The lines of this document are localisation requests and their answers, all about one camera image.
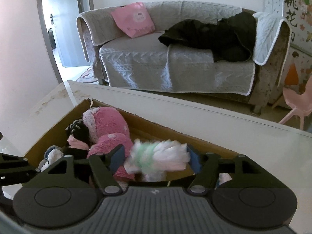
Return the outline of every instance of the wall decoration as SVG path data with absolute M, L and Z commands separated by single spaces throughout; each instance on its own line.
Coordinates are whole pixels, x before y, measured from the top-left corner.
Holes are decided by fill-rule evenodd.
M 266 0 L 266 12 L 282 15 L 291 24 L 291 47 L 281 75 L 281 83 L 272 91 L 274 103 L 288 87 L 302 94 L 312 75 L 312 0 Z
M 292 43 L 312 53 L 312 0 L 284 0 L 284 16 L 293 27 Z
M 304 93 L 305 85 L 311 75 L 312 57 L 291 47 L 282 72 L 281 84 L 274 89 L 269 102 L 273 104 L 280 97 L 283 87 L 291 88 L 299 94 Z

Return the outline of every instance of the gray plastic panel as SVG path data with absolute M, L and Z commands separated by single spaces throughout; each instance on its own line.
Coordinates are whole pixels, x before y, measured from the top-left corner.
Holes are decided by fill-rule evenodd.
M 107 197 L 94 215 L 61 230 L 27 226 L 35 234 L 295 234 L 289 227 L 267 231 L 246 230 L 217 216 L 206 199 L 193 197 L 181 187 L 129 187 Z

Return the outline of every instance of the pink chair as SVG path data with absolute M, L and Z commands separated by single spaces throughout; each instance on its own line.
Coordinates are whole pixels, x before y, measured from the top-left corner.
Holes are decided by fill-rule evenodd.
M 289 105 L 292 110 L 279 122 L 279 124 L 284 124 L 292 116 L 297 115 L 300 117 L 300 129 L 303 130 L 305 116 L 312 113 L 312 76 L 310 76 L 305 86 L 305 93 L 299 95 L 289 88 L 283 88 L 283 95 L 286 104 Z

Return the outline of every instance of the rug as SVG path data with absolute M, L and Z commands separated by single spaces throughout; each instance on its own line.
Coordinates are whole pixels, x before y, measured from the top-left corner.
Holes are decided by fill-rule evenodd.
M 92 68 L 89 67 L 86 72 L 82 73 L 82 75 L 76 80 L 79 83 L 94 83 L 97 79 L 94 77 Z

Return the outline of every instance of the blue fabric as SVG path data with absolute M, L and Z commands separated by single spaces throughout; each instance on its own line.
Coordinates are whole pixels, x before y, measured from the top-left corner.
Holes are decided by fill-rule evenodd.
M 40 162 L 39 165 L 38 165 L 38 168 L 41 170 L 42 167 L 45 165 L 46 162 L 47 162 L 46 159 L 41 160 L 41 162 Z
M 44 159 L 48 160 L 50 152 L 51 152 L 52 150 L 54 150 L 54 149 L 58 149 L 58 150 L 62 151 L 62 148 L 61 148 L 61 147 L 58 147 L 58 146 L 56 146 L 56 145 L 53 145 L 53 146 L 49 147 L 49 148 L 46 150 L 46 153 L 44 153 Z

